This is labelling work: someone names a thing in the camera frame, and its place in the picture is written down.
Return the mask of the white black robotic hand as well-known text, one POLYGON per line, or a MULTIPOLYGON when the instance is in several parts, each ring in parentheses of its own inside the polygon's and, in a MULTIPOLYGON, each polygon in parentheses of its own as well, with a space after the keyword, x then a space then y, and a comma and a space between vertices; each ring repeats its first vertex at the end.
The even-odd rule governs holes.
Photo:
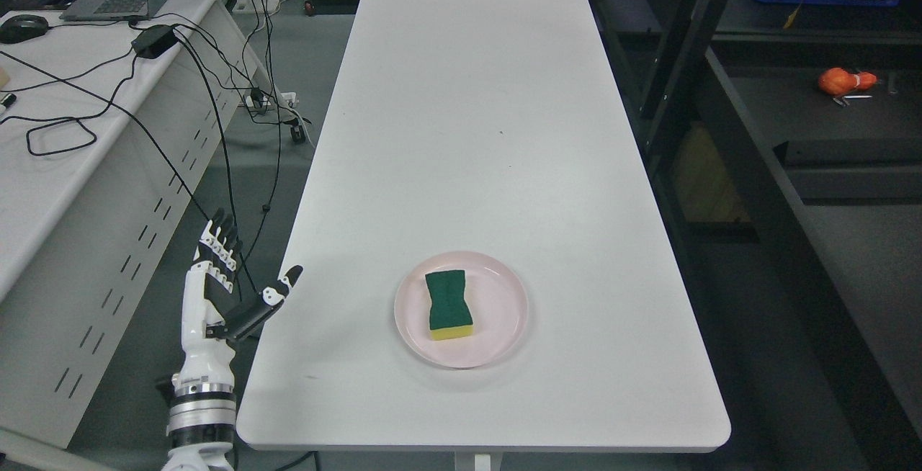
POLYGON ((233 293, 241 266, 241 241, 233 216, 217 209, 205 224, 195 245, 193 261, 185 274, 182 296, 181 345, 184 363, 172 376, 175 395, 231 392, 235 386, 231 344, 243 339, 284 304, 303 273, 295 265, 256 297, 221 313, 210 299, 211 287, 233 293))

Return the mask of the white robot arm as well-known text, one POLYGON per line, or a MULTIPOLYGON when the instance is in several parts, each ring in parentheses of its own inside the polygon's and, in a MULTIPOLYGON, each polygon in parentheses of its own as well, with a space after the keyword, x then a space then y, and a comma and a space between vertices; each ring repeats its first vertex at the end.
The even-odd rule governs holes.
POLYGON ((156 389, 170 408, 164 470, 233 470, 237 400, 233 385, 202 382, 177 392, 171 380, 156 389))

